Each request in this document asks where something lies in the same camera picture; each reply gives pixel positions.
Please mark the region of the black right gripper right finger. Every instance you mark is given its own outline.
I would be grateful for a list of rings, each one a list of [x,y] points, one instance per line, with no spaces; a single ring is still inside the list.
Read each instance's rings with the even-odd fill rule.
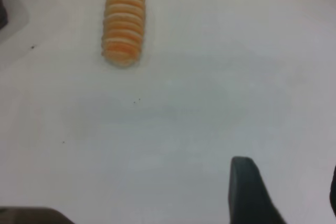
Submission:
[[[329,201],[332,209],[336,209],[336,167],[334,168],[330,186]]]

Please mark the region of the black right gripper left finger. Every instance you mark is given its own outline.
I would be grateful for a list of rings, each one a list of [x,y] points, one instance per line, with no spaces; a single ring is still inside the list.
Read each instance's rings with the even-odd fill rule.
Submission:
[[[230,223],[285,223],[249,157],[235,156],[231,160],[228,205]]]

